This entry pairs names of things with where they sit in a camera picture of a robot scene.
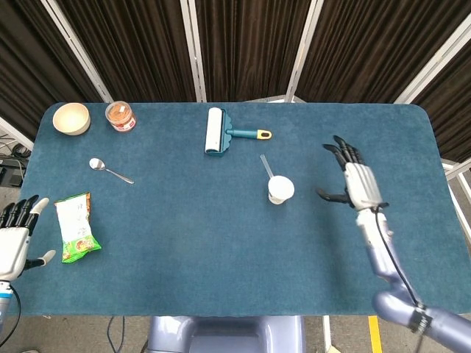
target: green snack bag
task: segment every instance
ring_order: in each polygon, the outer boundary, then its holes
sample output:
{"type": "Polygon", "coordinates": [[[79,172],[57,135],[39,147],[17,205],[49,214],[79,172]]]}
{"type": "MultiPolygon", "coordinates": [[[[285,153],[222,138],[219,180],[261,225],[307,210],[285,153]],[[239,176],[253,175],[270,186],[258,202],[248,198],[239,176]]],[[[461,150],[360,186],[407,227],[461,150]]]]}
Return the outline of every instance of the green snack bag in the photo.
{"type": "Polygon", "coordinates": [[[91,234],[88,217],[90,216],[90,193],[81,193],[54,203],[62,234],[62,262],[72,263],[88,252],[102,247],[91,234]]]}

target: floor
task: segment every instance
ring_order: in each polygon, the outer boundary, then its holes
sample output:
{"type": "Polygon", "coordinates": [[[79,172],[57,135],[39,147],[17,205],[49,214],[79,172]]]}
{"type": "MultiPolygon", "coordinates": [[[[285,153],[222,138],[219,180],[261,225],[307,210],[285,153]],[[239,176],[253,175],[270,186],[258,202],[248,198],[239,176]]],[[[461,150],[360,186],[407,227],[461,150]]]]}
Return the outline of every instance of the floor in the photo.
{"type": "MultiPolygon", "coordinates": [[[[471,204],[466,200],[457,183],[452,183],[456,198],[471,223],[471,204]]],[[[18,199],[18,190],[0,188],[0,210],[18,199]]],[[[9,342],[0,349],[0,353],[20,353],[27,349],[38,349],[41,353],[79,353],[79,352],[111,352],[107,342],[106,329],[109,317],[104,316],[55,316],[25,317],[9,342]]],[[[12,318],[7,320],[5,331],[13,324],[12,318]]],[[[331,316],[330,325],[333,345],[340,352],[365,353],[371,352],[368,318],[366,316],[331,316]]],[[[383,352],[408,353],[414,352],[417,336],[404,327],[398,327],[380,320],[380,337],[383,352]]],[[[149,318],[128,317],[123,353],[139,353],[146,341],[149,330],[149,318]]],[[[322,335],[322,318],[306,317],[306,353],[323,353],[324,338],[322,335]]],[[[121,338],[121,323],[115,320],[112,326],[112,339],[118,345],[121,338]]],[[[445,353],[449,350],[425,339],[421,352],[445,353]]]]}

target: yellow handle tip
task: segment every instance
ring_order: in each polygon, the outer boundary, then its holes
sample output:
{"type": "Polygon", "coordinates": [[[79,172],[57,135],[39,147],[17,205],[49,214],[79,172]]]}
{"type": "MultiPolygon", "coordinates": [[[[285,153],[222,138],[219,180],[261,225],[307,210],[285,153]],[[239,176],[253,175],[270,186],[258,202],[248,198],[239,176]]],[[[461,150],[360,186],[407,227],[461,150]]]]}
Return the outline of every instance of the yellow handle tip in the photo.
{"type": "Polygon", "coordinates": [[[257,130],[257,140],[269,140],[272,138],[272,133],[268,130],[257,130]]]}

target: cable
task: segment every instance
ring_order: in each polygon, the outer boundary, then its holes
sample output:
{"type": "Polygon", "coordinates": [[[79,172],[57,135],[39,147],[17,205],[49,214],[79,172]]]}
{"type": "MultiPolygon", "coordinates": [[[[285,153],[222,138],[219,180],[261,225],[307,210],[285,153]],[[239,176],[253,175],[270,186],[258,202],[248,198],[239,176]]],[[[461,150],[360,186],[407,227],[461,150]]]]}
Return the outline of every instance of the cable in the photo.
{"type": "Polygon", "coordinates": [[[14,145],[13,149],[11,149],[8,144],[3,143],[5,147],[7,147],[10,150],[10,154],[3,154],[0,153],[0,159],[3,160],[14,160],[17,162],[18,166],[20,167],[20,175],[21,175],[21,180],[24,181],[24,173],[23,170],[26,169],[25,163],[28,161],[28,157],[31,155],[31,151],[28,150],[26,147],[21,145],[20,143],[17,143],[14,145]]]}
{"type": "Polygon", "coordinates": [[[414,302],[414,305],[416,307],[419,307],[419,301],[417,300],[417,298],[415,297],[414,295],[414,292],[412,291],[412,288],[411,286],[409,285],[407,279],[406,279],[406,276],[404,276],[403,272],[400,270],[399,268],[399,265],[397,264],[394,256],[392,255],[392,252],[391,252],[391,249],[389,248],[389,245],[388,243],[386,242],[386,239],[384,238],[383,236],[383,232],[381,232],[381,228],[380,228],[380,222],[379,222],[379,218],[378,218],[378,213],[380,212],[380,208],[379,207],[375,207],[373,209],[373,212],[375,214],[375,218],[376,218],[376,227],[378,228],[378,231],[380,233],[380,236],[381,236],[381,240],[383,241],[383,244],[384,246],[386,247],[386,250],[389,254],[389,257],[391,258],[391,261],[392,261],[392,264],[394,265],[394,267],[396,268],[396,271],[397,271],[397,274],[399,274],[399,277],[401,278],[401,280],[403,281],[404,285],[406,286],[407,288],[407,291],[409,292],[409,296],[411,296],[411,299],[412,301],[414,302]]]}
{"type": "Polygon", "coordinates": [[[414,353],[419,353],[420,349],[422,348],[422,342],[424,341],[424,335],[419,336],[419,340],[417,341],[417,345],[415,347],[414,353]]]}
{"type": "Polygon", "coordinates": [[[17,158],[22,158],[26,159],[31,155],[31,151],[28,150],[25,146],[21,145],[20,143],[17,143],[14,145],[13,150],[12,150],[12,155],[17,158]]]}
{"type": "Polygon", "coordinates": [[[118,349],[116,349],[116,347],[113,344],[113,342],[111,341],[111,337],[110,337],[111,323],[115,319],[115,316],[111,316],[110,322],[108,322],[108,328],[106,330],[106,336],[108,338],[108,342],[110,343],[111,349],[113,350],[113,353],[120,353],[121,350],[123,349],[123,345],[124,345],[124,325],[126,324],[126,318],[124,316],[122,316],[122,318],[123,318],[123,321],[122,321],[122,329],[121,329],[121,342],[119,344],[118,349]]]}
{"type": "Polygon", "coordinates": [[[149,339],[146,340],[146,343],[142,346],[141,353],[146,353],[146,349],[148,345],[149,345],[149,339]]]}
{"type": "Polygon", "coordinates": [[[18,322],[20,322],[20,317],[21,317],[21,300],[20,300],[20,296],[18,295],[18,292],[16,291],[16,289],[11,285],[11,283],[10,283],[10,288],[12,288],[13,294],[15,294],[16,304],[17,304],[17,306],[18,306],[18,317],[16,318],[15,325],[13,326],[12,330],[10,331],[10,333],[9,333],[9,334],[7,335],[7,337],[0,343],[0,347],[2,347],[2,346],[10,339],[10,337],[12,337],[14,331],[16,330],[16,327],[18,326],[18,322]]]}
{"type": "Polygon", "coordinates": [[[7,148],[10,150],[10,154],[13,155],[12,149],[11,149],[5,142],[1,142],[1,141],[0,141],[0,143],[1,143],[2,145],[4,145],[4,147],[7,147],[7,148]]]}

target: metal spoon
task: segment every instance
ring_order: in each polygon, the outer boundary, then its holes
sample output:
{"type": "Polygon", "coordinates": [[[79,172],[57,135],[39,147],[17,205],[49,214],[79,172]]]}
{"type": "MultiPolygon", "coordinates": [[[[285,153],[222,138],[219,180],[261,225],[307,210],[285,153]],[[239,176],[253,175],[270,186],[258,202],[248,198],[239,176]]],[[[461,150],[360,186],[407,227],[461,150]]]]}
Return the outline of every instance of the metal spoon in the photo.
{"type": "Polygon", "coordinates": [[[90,167],[92,169],[95,169],[96,171],[109,171],[111,174],[116,175],[119,179],[123,179],[125,182],[128,182],[130,184],[134,184],[134,181],[126,178],[124,175],[120,175],[116,173],[115,171],[111,171],[110,169],[106,168],[105,162],[100,160],[99,158],[92,158],[90,160],[90,167]]]}

